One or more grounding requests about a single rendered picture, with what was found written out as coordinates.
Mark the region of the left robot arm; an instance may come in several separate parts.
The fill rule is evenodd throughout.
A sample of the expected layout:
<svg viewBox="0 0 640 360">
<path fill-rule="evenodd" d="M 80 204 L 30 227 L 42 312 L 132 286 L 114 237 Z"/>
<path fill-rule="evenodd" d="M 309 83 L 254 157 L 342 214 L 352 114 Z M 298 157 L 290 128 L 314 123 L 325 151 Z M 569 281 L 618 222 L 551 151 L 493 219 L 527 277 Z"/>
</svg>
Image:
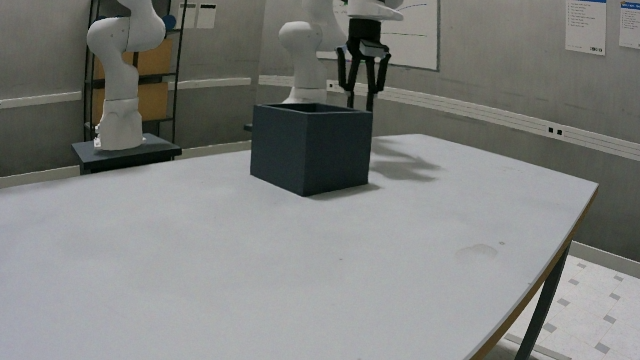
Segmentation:
<svg viewBox="0 0 640 360">
<path fill-rule="evenodd" d="M 401 6 L 404 0 L 341 1 L 348 3 L 345 11 L 348 17 L 403 21 L 403 14 L 395 9 Z M 325 103 L 327 68 L 317 59 L 315 51 L 333 52 L 335 47 L 346 44 L 347 37 L 336 21 L 333 0 L 302 0 L 302 8 L 310 15 L 312 23 L 289 22 L 279 31 L 280 43 L 288 50 L 294 62 L 296 87 L 292 88 L 289 99 L 283 103 Z M 389 49 L 380 41 L 360 39 L 359 50 L 365 56 L 382 58 L 383 52 L 389 53 Z"/>
</svg>

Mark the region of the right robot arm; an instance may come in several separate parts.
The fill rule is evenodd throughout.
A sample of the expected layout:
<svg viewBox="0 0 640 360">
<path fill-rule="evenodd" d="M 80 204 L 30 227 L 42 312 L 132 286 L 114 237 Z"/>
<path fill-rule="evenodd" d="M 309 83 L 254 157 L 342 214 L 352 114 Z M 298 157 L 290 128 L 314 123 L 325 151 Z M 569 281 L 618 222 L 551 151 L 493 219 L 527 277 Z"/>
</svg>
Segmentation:
<svg viewBox="0 0 640 360">
<path fill-rule="evenodd" d="M 105 72 L 103 115 L 95 126 L 95 133 L 100 134 L 94 139 L 94 150 L 122 150 L 147 142 L 137 110 L 139 97 L 135 98 L 139 74 L 123 60 L 122 53 L 157 48 L 166 33 L 151 0 L 117 1 L 131 10 L 131 16 L 95 21 L 87 34 L 87 45 Z"/>
</svg>

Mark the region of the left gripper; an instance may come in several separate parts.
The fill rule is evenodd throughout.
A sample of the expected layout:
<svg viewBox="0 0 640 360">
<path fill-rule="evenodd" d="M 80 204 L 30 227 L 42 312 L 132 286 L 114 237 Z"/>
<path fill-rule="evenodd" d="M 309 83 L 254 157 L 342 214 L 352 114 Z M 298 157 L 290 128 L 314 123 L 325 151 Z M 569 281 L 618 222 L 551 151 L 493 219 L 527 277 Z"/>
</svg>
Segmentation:
<svg viewBox="0 0 640 360">
<path fill-rule="evenodd" d="M 375 81 L 375 58 L 373 56 L 365 56 L 359 50 L 359 39 L 371 39 L 380 41 L 381 38 L 381 22 L 370 19 L 350 18 L 349 19 L 349 31 L 348 41 L 344 46 L 336 47 L 335 52 L 338 57 L 338 84 L 344 88 L 344 95 L 347 98 L 347 107 L 353 108 L 354 106 L 354 87 L 358 68 L 361 60 L 365 61 L 367 69 L 367 82 L 368 92 L 366 101 L 366 111 L 373 112 L 373 100 L 378 97 L 378 92 L 384 90 L 386 72 L 388 62 L 391 58 L 390 53 L 383 52 L 383 57 L 380 60 L 377 82 Z M 349 50 L 348 50 L 349 49 Z M 345 54 L 346 50 L 352 56 L 351 67 L 349 71 L 348 81 L 346 84 L 346 62 Z M 338 56 L 339 55 L 339 56 Z M 354 60 L 353 60 L 354 59 Z"/>
</svg>

